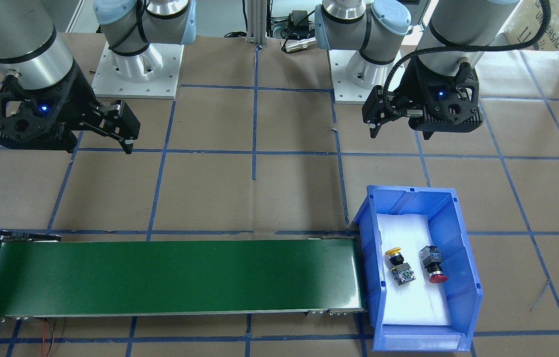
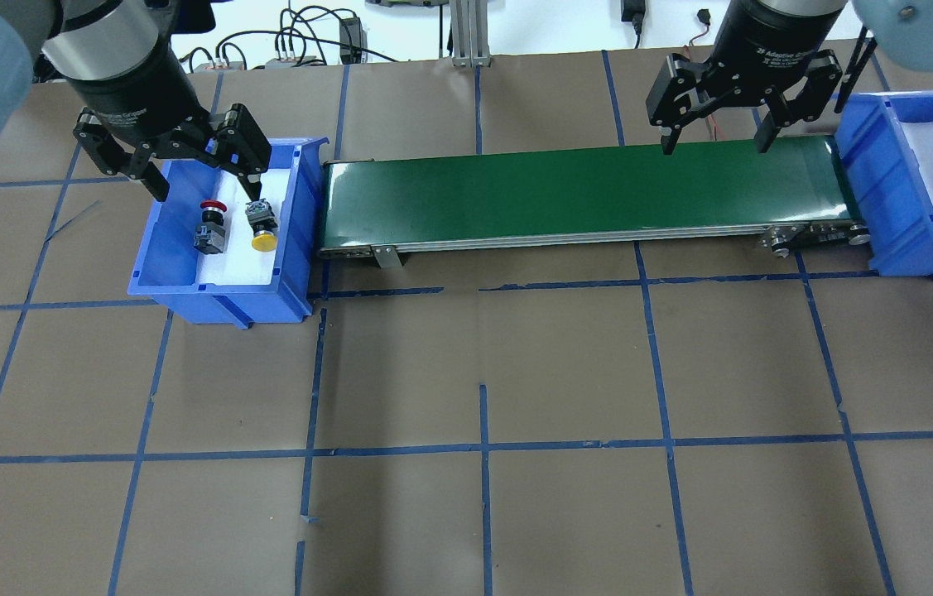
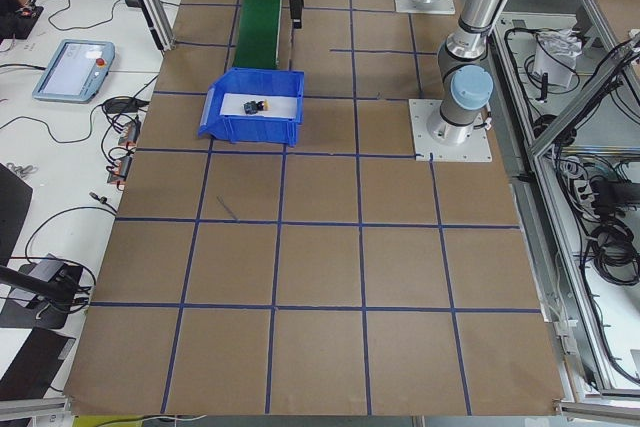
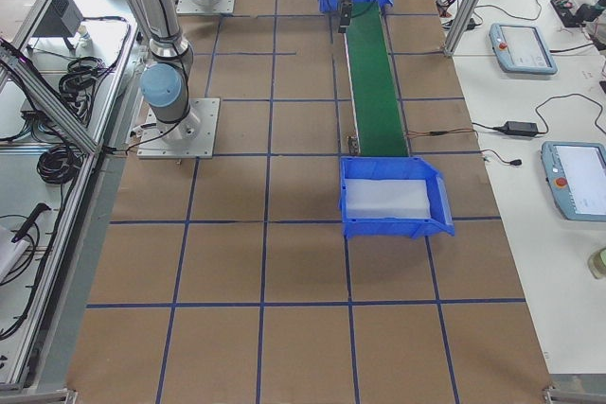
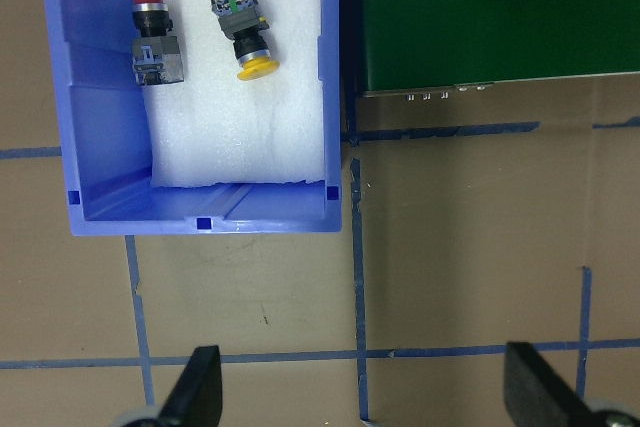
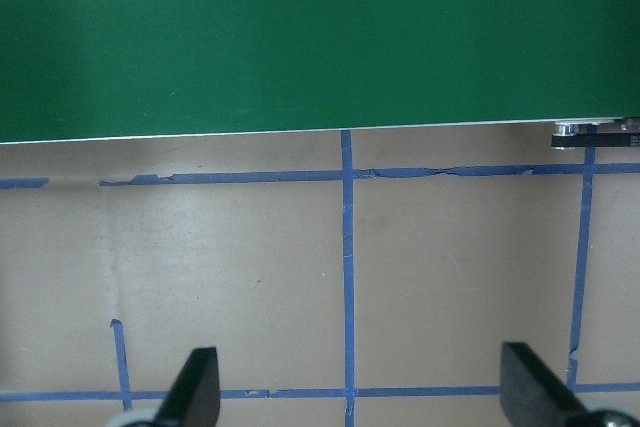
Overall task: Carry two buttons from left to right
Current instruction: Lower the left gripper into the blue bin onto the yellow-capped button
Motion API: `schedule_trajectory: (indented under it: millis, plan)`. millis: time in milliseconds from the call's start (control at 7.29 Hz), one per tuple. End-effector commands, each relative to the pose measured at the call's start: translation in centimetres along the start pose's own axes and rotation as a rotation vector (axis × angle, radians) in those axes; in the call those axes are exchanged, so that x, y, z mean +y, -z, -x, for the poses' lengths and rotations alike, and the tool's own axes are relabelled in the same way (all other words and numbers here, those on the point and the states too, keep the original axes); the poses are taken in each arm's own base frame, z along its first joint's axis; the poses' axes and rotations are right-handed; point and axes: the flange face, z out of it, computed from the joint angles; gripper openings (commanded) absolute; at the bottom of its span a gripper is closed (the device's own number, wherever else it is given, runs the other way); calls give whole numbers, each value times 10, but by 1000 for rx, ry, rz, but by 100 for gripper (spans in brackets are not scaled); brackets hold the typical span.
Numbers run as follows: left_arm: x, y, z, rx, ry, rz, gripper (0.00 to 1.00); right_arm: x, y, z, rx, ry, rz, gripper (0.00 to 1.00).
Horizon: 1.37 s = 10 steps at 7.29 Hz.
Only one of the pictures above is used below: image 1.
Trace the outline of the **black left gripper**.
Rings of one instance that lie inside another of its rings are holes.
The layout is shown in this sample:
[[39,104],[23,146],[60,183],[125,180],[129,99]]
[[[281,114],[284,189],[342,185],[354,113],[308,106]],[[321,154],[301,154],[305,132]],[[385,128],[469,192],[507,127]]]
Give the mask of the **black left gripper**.
[[370,138],[376,138],[381,127],[398,120],[400,112],[412,115],[408,125],[421,131],[424,140],[435,132],[469,133],[479,128],[484,119],[479,109],[479,80],[468,61],[460,63],[455,75],[442,75],[430,70],[416,57],[410,60],[399,86],[394,91],[393,106],[383,86],[374,86],[362,106],[363,122]]

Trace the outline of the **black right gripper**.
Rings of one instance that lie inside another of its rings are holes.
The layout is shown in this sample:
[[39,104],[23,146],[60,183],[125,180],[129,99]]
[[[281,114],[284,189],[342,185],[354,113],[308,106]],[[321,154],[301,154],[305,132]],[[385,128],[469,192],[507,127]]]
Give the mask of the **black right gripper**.
[[125,100],[97,106],[95,93],[77,63],[50,87],[26,90],[14,71],[0,89],[0,145],[9,149],[73,152],[81,128],[109,136],[130,155],[140,122]]

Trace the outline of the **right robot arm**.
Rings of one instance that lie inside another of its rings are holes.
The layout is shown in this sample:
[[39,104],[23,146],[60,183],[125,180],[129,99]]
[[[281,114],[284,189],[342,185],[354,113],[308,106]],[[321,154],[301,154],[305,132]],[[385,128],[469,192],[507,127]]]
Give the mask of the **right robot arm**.
[[[165,74],[157,45],[181,47],[196,37],[193,0],[96,0],[120,92]],[[75,131],[118,142],[132,153],[140,123],[128,104],[104,105],[38,0],[0,0],[0,145],[73,152]]]

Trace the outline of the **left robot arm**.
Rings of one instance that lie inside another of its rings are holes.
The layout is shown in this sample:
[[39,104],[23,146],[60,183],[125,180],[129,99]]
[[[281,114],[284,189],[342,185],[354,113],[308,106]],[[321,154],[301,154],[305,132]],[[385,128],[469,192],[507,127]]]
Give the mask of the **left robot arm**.
[[400,118],[429,139],[435,132],[469,133],[484,120],[475,66],[492,50],[515,0],[440,0],[415,52],[396,55],[412,25],[397,0],[324,0],[314,10],[318,47],[354,51],[349,70],[370,90],[362,107],[371,138]]

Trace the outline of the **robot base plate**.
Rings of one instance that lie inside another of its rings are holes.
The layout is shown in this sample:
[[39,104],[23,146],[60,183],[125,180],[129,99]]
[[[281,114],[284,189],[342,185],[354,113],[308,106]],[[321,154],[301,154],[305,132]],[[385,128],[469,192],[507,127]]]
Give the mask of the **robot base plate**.
[[107,99],[175,99],[184,45],[150,44],[132,57],[114,54],[105,45],[92,88]]
[[356,105],[365,103],[374,86],[384,85],[393,65],[402,58],[399,51],[391,63],[376,65],[357,51],[330,50],[328,56],[334,102]]

